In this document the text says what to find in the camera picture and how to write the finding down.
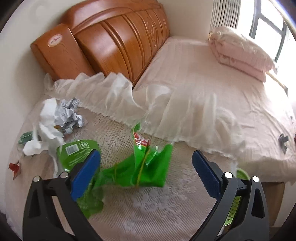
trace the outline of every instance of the green plastic bag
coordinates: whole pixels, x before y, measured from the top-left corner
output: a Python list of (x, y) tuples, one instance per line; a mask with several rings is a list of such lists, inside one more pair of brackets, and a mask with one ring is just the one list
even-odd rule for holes
[[(80, 162), (83, 162), (90, 152), (95, 149), (100, 151), (98, 143), (94, 140), (80, 140), (64, 144), (61, 148), (57, 148), (57, 156), (66, 172), (70, 172), (72, 168)], [(77, 204), (80, 207), (86, 218), (92, 214), (98, 213), (103, 209), (103, 189), (95, 188), (94, 185), (98, 178), (100, 168), (92, 177), (83, 196), (77, 199)]]
[(139, 129), (140, 124), (137, 124), (131, 132), (134, 153), (113, 167), (101, 170), (94, 189), (105, 184), (122, 187), (164, 186), (173, 145), (167, 144), (158, 152), (157, 146), (151, 147), (149, 140), (138, 135)]

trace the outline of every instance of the blue gripper pad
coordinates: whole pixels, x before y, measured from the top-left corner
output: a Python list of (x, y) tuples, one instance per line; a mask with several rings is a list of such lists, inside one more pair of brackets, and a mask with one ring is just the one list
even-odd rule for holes
[(85, 190), (88, 187), (93, 175), (100, 166), (101, 155), (97, 150), (92, 150), (92, 152), (87, 156), (83, 162), (83, 166), (76, 174), (71, 182), (71, 197), (74, 201), (82, 197)]
[(192, 155), (192, 164), (208, 194), (216, 199), (221, 197), (222, 170), (216, 163), (208, 161), (200, 150)]

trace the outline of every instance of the oval sticker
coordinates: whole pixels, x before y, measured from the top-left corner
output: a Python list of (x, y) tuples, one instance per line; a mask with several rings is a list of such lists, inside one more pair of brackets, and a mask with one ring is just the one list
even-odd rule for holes
[(54, 47), (58, 45), (62, 41), (63, 36), (61, 34), (56, 34), (55, 36), (51, 37), (51, 39), (48, 41), (49, 47)]

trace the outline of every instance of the headboard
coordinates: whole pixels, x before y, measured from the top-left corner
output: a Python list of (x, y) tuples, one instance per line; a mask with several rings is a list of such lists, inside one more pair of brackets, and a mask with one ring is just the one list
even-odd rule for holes
[(168, 36), (156, 0), (87, 0), (66, 11), (31, 49), (54, 81), (120, 72), (134, 86)]

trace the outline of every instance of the green basket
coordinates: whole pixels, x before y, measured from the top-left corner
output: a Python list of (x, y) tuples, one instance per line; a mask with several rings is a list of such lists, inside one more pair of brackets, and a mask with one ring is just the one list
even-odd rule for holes
[[(250, 180), (249, 175), (243, 169), (240, 169), (240, 168), (237, 168), (237, 178), (240, 178), (242, 180)], [(231, 209), (229, 211), (229, 214), (228, 214), (223, 226), (227, 226), (232, 223), (234, 215), (237, 211), (237, 207), (239, 206), (239, 201), (240, 201), (240, 197), (234, 198)]]

